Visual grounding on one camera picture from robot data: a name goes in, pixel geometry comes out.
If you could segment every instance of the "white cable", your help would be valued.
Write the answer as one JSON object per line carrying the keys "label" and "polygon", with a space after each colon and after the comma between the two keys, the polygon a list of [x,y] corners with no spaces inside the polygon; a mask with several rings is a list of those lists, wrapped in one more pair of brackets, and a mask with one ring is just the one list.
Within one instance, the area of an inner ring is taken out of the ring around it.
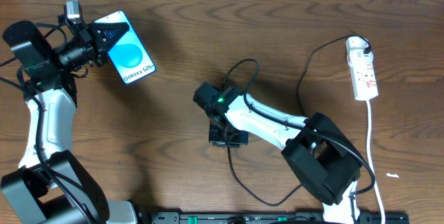
{"label": "white cable", "polygon": [[[370,168],[372,169],[373,173],[375,173],[375,169],[373,168],[372,153],[371,153],[371,138],[370,138],[371,137],[371,133],[372,133],[372,110],[371,110],[371,107],[370,107],[370,101],[367,100],[366,103],[367,103],[367,116],[368,116],[367,160],[368,160],[368,165],[370,165]],[[385,222],[386,222],[386,214],[384,212],[384,206],[382,204],[381,194],[379,193],[379,188],[378,188],[376,182],[375,182],[375,193],[376,193],[377,204],[379,205],[379,209],[381,211],[381,224],[385,224]]]}

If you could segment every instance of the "blue circle on screen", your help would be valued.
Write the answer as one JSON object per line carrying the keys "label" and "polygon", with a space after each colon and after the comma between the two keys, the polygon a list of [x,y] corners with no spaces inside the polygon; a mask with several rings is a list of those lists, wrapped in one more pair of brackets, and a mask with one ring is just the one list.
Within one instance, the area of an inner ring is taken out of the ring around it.
{"label": "blue circle on screen", "polygon": [[114,46],[110,52],[114,62],[125,68],[134,68],[140,64],[143,58],[142,51],[134,44],[121,44]]}

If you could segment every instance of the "black cable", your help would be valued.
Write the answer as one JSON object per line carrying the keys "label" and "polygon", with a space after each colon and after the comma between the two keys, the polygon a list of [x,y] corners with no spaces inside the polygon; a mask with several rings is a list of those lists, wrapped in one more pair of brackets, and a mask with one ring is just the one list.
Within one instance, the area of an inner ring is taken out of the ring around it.
{"label": "black cable", "polygon": [[237,177],[236,173],[234,172],[233,169],[233,163],[231,161],[231,151],[230,151],[230,147],[227,147],[227,151],[228,151],[228,164],[230,164],[230,170],[231,170],[231,174],[234,177],[234,180],[241,185],[241,187],[243,189],[245,189],[245,191],[247,191],[254,199],[260,201],[262,204],[267,205],[269,207],[277,207],[279,205],[281,205],[282,203],[285,203],[286,200],[288,200],[290,198],[290,196],[292,196],[299,188],[302,187],[301,184],[299,184],[296,188],[294,188],[293,190],[291,190],[291,192],[285,196],[280,202],[278,203],[268,203],[265,200],[262,200],[261,198],[257,197],[252,191],[250,191],[250,189],[248,189]]}
{"label": "black cable", "polygon": [[49,32],[47,32],[43,37],[44,38],[47,38],[48,36],[50,36],[53,32],[55,32],[56,31],[56,29],[55,28],[51,28],[51,30],[49,30]]}
{"label": "black cable", "polygon": [[[236,67],[238,67],[241,63],[243,62],[255,62],[257,66],[259,66],[259,63],[252,59],[252,58],[246,58],[244,60],[239,61],[237,64],[235,64],[225,75],[225,78],[223,79],[222,82],[222,86],[221,86],[221,91],[223,91],[223,88],[225,87],[225,83],[227,82],[228,76],[231,74],[232,71],[234,71],[234,69],[236,69]],[[245,189],[245,191],[247,191],[254,199],[258,200],[259,202],[261,202],[264,205],[267,205],[269,207],[277,207],[279,205],[281,205],[282,203],[284,203],[286,200],[288,200],[290,198],[290,196],[292,196],[299,188],[301,188],[301,184],[299,184],[298,186],[296,186],[293,190],[290,191],[290,193],[285,196],[280,202],[278,203],[268,203],[265,200],[262,200],[261,198],[259,198],[258,196],[256,196],[250,189],[248,189],[242,182],[241,180],[237,177],[236,173],[234,172],[233,169],[233,164],[232,164],[232,160],[231,160],[231,152],[230,152],[230,147],[227,147],[227,151],[228,151],[228,164],[230,165],[230,170],[231,170],[231,174],[233,175],[234,180],[243,188]]]}
{"label": "black cable", "polygon": [[367,53],[370,53],[370,52],[371,52],[372,47],[371,47],[371,45],[370,45],[370,42],[368,42],[368,41],[367,41],[365,38],[363,38],[362,36],[360,36],[360,35],[355,35],[355,34],[346,35],[346,36],[343,36],[343,37],[337,38],[337,39],[335,39],[335,40],[332,40],[332,41],[330,41],[330,42],[328,42],[328,43],[326,43],[326,44],[323,44],[323,45],[321,45],[320,47],[314,49],[314,51],[310,54],[310,56],[309,56],[309,58],[308,58],[307,66],[305,67],[305,71],[304,71],[304,73],[302,74],[302,76],[300,77],[299,82],[298,82],[298,85],[296,86],[296,100],[298,101],[299,108],[300,108],[300,110],[301,110],[301,112],[302,112],[302,114],[303,114],[304,116],[307,116],[307,115],[305,114],[305,111],[304,111],[304,109],[303,109],[303,107],[302,107],[302,103],[300,102],[300,98],[299,98],[299,86],[300,86],[302,80],[304,79],[305,74],[307,74],[308,67],[309,67],[309,65],[310,65],[311,58],[313,57],[313,54],[315,54],[315,52],[321,50],[322,48],[326,47],[326,46],[329,45],[329,44],[333,44],[333,43],[335,43],[336,41],[343,40],[343,39],[345,39],[345,38],[349,38],[349,37],[360,37],[363,41],[365,41],[365,42],[368,44],[368,46],[364,49],[364,54],[367,54]]}
{"label": "black cable", "polygon": [[75,73],[71,73],[71,75],[72,75],[74,78],[86,78],[86,77],[88,76],[88,67],[86,67],[85,65],[82,65],[82,67],[86,69],[86,70],[85,70],[85,73],[83,73],[82,75],[77,75],[77,74],[75,74]]}
{"label": "black cable", "polygon": [[356,214],[355,214],[355,202],[354,199],[356,198],[356,196],[348,196],[350,199],[350,206],[352,209],[352,219],[353,219],[353,223],[356,224]]}
{"label": "black cable", "polygon": [[42,141],[40,139],[42,136],[42,123],[43,123],[43,116],[44,116],[44,108],[43,108],[42,104],[36,99],[35,96],[30,95],[26,91],[26,89],[23,88],[22,86],[14,83],[8,79],[2,78],[2,77],[0,77],[0,81],[5,82],[5,83],[12,85],[13,87],[21,90],[24,94],[29,96],[37,104],[39,116],[38,116],[38,120],[37,120],[37,132],[35,134],[35,145],[34,145],[34,149],[37,153],[37,158],[38,158],[40,164],[42,164],[42,168],[43,168],[44,172],[46,172],[46,174],[54,181],[54,183],[58,187],[60,187],[60,189],[62,189],[63,193],[67,196],[67,198],[70,201],[72,201],[73,204],[75,204],[75,206],[79,209],[79,211],[82,213],[82,215],[88,221],[88,223],[89,224],[96,223],[94,218],[86,210],[87,207],[85,206],[85,208],[83,208],[82,204],[76,199],[76,197],[70,192],[70,190],[68,190],[68,188],[66,188],[66,186],[54,175],[54,171],[51,168],[49,168],[49,166],[43,160],[42,147],[40,146],[40,144],[42,143]]}
{"label": "black cable", "polygon": [[2,62],[0,64],[0,67],[4,67],[5,65],[9,64],[10,62],[15,61],[16,59],[17,59],[17,57],[10,58],[9,60],[6,60],[5,62]]}

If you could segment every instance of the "green connector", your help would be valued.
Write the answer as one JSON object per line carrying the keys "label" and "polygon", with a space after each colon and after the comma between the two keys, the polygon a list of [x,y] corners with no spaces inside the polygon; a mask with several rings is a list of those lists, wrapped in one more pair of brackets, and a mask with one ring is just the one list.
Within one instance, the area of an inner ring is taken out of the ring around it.
{"label": "green connector", "polygon": [[188,217],[188,224],[197,224],[197,217]]}

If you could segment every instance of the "white power strip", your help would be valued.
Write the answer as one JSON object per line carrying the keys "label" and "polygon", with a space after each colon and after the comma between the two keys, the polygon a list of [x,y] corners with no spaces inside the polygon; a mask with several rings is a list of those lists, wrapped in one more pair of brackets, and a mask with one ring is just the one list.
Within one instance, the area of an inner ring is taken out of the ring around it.
{"label": "white power strip", "polygon": [[373,52],[364,53],[368,44],[360,37],[349,37],[345,45],[355,99],[367,101],[375,98],[378,93],[375,70],[373,69]]}
{"label": "white power strip", "polygon": [[[372,154],[371,154],[371,132],[372,132],[372,114],[370,107],[370,99],[375,98],[377,93],[375,70],[373,69],[373,52],[364,53],[368,47],[368,43],[360,37],[349,37],[345,42],[347,47],[347,63],[350,66],[350,73],[352,75],[353,92],[355,99],[358,101],[365,101],[367,103],[368,128],[367,128],[367,159],[368,165],[373,168]],[[379,187],[375,182],[375,194],[379,210],[381,211],[381,224],[385,224],[385,211],[382,204]]]}

